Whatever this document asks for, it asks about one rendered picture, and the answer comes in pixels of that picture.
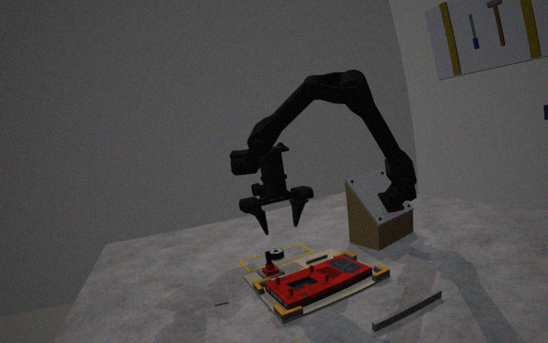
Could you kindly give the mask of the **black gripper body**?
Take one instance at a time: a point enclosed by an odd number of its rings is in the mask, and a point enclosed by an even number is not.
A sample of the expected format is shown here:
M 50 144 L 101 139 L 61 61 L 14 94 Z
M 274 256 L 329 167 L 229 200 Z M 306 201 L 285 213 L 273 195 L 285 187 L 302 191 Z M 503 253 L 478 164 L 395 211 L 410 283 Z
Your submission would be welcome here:
M 313 191 L 311 187 L 293 187 L 291 189 L 291 192 L 289 192 L 286 189 L 285 179 L 287 179 L 287 175 L 284 174 L 284 170 L 262 174 L 261 181 L 263 182 L 263 196 L 265 198 L 258 199 L 255 197 L 250 197 L 241 199 L 239 202 L 240 210 L 245 213 L 254 213 L 257 211 L 261 211 L 261 206 L 265 206 L 268 204 L 290 199 L 299 202 L 313 198 Z

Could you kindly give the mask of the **black tyre with grey rim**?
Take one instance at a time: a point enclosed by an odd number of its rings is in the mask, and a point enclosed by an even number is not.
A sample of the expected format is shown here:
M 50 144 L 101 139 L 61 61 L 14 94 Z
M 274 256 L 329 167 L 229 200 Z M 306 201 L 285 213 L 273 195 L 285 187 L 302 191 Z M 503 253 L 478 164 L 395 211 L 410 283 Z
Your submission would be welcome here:
M 270 252 L 271 260 L 279 260 L 279 259 L 283 259 L 284 257 L 283 249 L 271 249 L 269 250 L 269 252 Z

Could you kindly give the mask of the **dark grey long bar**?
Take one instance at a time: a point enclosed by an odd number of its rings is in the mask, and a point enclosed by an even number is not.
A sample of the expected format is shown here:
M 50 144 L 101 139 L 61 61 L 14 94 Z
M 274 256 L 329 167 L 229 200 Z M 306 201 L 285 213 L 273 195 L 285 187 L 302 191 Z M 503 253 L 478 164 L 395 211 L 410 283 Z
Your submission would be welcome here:
M 422 298 L 416 300 L 415 302 L 412 302 L 406 305 L 405 307 L 400 308 L 399 310 L 396 310 L 378 320 L 373 321 L 372 329 L 375 332 L 377 332 L 388 325 L 396 323 L 397 321 L 407 317 L 408 315 L 416 312 L 417 310 L 420 310 L 423 307 L 440 299 L 441 294 L 442 294 L 442 291 L 440 289 L 434 290 L 433 292 L 429 293 L 426 296 L 423 296 Z

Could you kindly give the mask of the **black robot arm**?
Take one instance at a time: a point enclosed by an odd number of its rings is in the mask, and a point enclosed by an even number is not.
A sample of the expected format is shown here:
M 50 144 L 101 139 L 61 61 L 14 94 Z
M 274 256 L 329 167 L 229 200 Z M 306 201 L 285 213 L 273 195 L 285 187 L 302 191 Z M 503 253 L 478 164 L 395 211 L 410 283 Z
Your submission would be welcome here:
M 308 76 L 276 112 L 258 122 L 249 138 L 249 149 L 233 150 L 231 170 L 235 176 L 283 171 L 282 142 L 274 146 L 280 133 L 314 100 L 345 104 L 360 116 L 385 156 L 385 170 L 391 186 L 378 193 L 387 212 L 402 211 L 404 201 L 416 199 L 413 161 L 403 152 L 377 109 L 366 77 L 359 70 Z

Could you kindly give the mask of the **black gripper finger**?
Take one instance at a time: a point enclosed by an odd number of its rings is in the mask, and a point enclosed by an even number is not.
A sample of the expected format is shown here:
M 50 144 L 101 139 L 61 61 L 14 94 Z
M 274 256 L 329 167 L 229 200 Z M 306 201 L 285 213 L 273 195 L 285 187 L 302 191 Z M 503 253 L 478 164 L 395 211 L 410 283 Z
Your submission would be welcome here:
M 266 220 L 266 216 L 265 216 L 265 211 L 261 210 L 261 211 L 257 211 L 257 212 L 254 212 L 254 213 L 250 213 L 252 215 L 254 215 L 260 226 L 262 227 L 262 229 L 264 230 L 265 234 L 268 235 L 268 228 L 267 228 L 267 220 Z
M 300 215 L 302 213 L 303 208 L 305 207 L 305 204 L 308 202 L 308 200 L 304 201 L 293 201 L 292 199 L 289 200 L 292 207 L 292 213 L 293 213 L 293 220 L 294 220 L 294 227 L 297 227 Z

